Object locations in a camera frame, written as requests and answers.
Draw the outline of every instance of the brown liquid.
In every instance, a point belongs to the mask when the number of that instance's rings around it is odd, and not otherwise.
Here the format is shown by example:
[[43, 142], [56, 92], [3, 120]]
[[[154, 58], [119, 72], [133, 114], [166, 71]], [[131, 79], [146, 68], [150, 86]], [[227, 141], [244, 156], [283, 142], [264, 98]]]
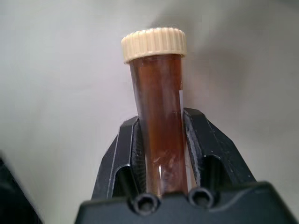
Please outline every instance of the brown liquid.
[[179, 98], [181, 55], [137, 58], [130, 68], [145, 150], [147, 192], [187, 192]]

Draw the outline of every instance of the white wall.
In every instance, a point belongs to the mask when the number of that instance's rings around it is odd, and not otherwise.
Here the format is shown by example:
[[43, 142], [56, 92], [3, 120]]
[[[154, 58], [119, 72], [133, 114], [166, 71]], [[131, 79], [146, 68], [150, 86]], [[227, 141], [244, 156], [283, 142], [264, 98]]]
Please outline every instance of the white wall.
[[200, 109], [299, 214], [299, 7], [267, 0], [3, 0], [0, 149], [42, 219], [73, 223], [119, 125], [136, 115], [120, 41], [185, 31]]

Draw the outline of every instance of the black object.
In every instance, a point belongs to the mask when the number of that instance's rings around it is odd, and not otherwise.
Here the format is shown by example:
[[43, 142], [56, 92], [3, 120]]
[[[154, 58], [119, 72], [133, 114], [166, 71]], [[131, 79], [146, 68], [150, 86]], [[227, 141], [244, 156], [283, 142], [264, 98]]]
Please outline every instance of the black object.
[[92, 199], [77, 224], [295, 224], [275, 189], [256, 182], [233, 142], [198, 110], [185, 108], [187, 143], [198, 187], [158, 199], [145, 193], [138, 118], [126, 121], [102, 159]]
[[0, 223], [41, 224], [7, 166], [0, 158]]

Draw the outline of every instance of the screw hole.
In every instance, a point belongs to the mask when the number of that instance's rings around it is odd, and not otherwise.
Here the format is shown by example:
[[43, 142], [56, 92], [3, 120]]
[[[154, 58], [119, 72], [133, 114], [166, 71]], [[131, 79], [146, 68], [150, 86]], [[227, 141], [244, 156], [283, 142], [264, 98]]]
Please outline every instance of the screw hole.
[[142, 194], [137, 196], [133, 206], [135, 212], [147, 216], [156, 211], [158, 207], [158, 199], [152, 194]]
[[189, 193], [189, 201], [197, 207], [208, 209], [214, 204], [214, 197], [205, 188], [195, 188]]

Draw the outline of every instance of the sample tube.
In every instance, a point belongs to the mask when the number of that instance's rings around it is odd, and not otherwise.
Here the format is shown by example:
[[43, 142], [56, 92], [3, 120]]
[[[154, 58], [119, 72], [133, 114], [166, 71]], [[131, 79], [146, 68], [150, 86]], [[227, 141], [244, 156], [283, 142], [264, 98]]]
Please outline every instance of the sample tube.
[[181, 66], [185, 34], [156, 28], [129, 34], [121, 43], [141, 124], [147, 192], [186, 193]]

